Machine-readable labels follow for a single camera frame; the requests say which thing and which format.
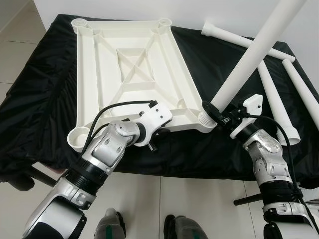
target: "white plastic table top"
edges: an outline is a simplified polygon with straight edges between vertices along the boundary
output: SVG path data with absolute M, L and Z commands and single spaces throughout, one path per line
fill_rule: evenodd
M 97 113 L 125 101 L 157 100 L 173 114 L 171 131 L 197 129 L 201 98 L 170 30 L 171 20 L 86 21 L 72 26 L 77 34 L 77 123 L 68 143 L 80 152 Z M 139 117 L 148 105 L 128 105 L 106 111 L 96 128 L 113 120 Z

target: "black tablecloth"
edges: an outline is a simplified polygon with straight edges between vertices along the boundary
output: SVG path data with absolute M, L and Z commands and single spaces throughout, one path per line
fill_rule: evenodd
M 76 123 L 76 35 L 71 20 L 58 15 L 40 41 L 0 107 L 0 180 L 7 181 L 36 161 L 67 168 L 78 154 L 66 137 Z M 203 100 L 210 101 L 246 48 L 202 36 L 200 31 L 171 28 Z M 283 42 L 274 48 L 292 54 Z M 281 60 L 265 63 L 293 126 L 301 136 L 294 145 L 296 176 L 308 184 L 319 178 L 319 132 L 287 75 Z M 294 66 L 317 100 L 319 96 L 297 62 Z M 248 94 L 264 96 L 263 115 L 272 117 L 259 74 L 255 71 L 233 103 Z M 257 120 L 273 137 L 276 128 Z M 237 140 L 219 127 L 204 134 L 196 130 L 173 132 L 155 140 L 158 152 L 129 147 L 116 171 L 195 178 L 254 180 L 252 160 Z

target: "tiled floor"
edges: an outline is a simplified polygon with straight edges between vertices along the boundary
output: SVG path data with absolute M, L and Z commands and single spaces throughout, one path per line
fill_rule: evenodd
M 33 8 L 0 42 L 0 102 L 44 33 Z M 43 165 L 37 163 L 36 167 L 58 178 Z M 28 192 L 0 183 L 0 238 L 20 238 L 27 218 L 49 190 L 39 182 Z M 245 197 L 246 192 L 257 193 L 256 183 L 113 173 L 91 209 L 85 212 L 88 222 L 81 238 L 93 238 L 106 208 L 114 207 L 124 216 L 127 239 L 162 239 L 163 222 L 168 214 L 196 220 L 210 239 L 261 239 L 264 224 L 261 203 L 237 207 L 232 203 Z

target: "white plastic tube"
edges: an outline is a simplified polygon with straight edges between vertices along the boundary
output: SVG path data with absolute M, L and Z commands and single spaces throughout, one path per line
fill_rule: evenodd
M 201 34 L 206 35 L 206 36 L 216 37 L 218 39 L 228 41 L 230 43 L 233 43 L 233 44 L 236 44 L 236 45 L 239 45 L 242 47 L 247 47 L 247 48 L 253 42 L 250 39 L 247 39 L 245 37 L 239 36 L 239 35 L 234 34 L 232 32 L 223 30 L 223 29 L 221 29 L 221 28 L 219 28 L 219 27 L 217 27 L 214 24 L 211 24 L 209 22 L 205 22 Z M 294 56 L 291 56 L 291 55 L 284 53 L 282 51 L 278 51 L 274 48 L 271 48 L 269 50 L 269 52 L 267 53 L 267 55 L 272 56 L 272 57 L 276 57 L 280 60 L 289 59 L 291 62 L 294 62 L 294 60 L 296 59 Z
M 293 127 L 291 121 L 288 117 L 286 109 L 283 105 L 283 102 L 280 99 L 280 96 L 277 92 L 275 84 L 269 74 L 269 71 L 266 67 L 264 61 L 262 61 L 258 65 L 258 72 L 263 83 L 267 99 L 271 108 L 271 112 L 273 113 L 274 119 L 280 124 L 280 126 L 284 129 L 290 145 L 294 145 L 300 142 L 300 136 L 298 131 Z M 277 138 L 281 145 L 287 145 L 285 138 L 281 131 L 277 129 Z
M 289 60 L 283 60 L 283 65 L 292 80 L 295 88 L 297 89 L 301 99 L 303 100 L 309 114 L 313 118 L 313 121 L 317 128 L 319 129 L 319 104 L 314 98 L 313 94 L 298 74 L 297 70 L 294 68 Z
M 306 0 L 281 0 L 211 103 L 222 112 L 267 55 Z

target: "robotic arm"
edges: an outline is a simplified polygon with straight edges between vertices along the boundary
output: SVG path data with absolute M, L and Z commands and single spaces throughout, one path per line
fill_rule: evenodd
M 150 109 L 134 121 L 112 121 L 91 141 L 81 159 L 56 183 L 26 223 L 23 238 L 79 238 L 96 193 L 122 159 L 127 146 L 144 146 L 153 133 L 171 121 L 163 104 Z
M 262 96 L 253 95 L 221 114 L 209 102 L 202 103 L 208 115 L 223 126 L 231 138 L 243 143 L 253 161 L 253 172 L 263 199 L 265 239 L 319 239 L 306 207 L 299 202 L 302 194 L 296 190 L 288 166 L 283 159 L 280 143 L 263 129 L 258 129 L 253 118 L 243 118 L 243 112 L 260 115 Z

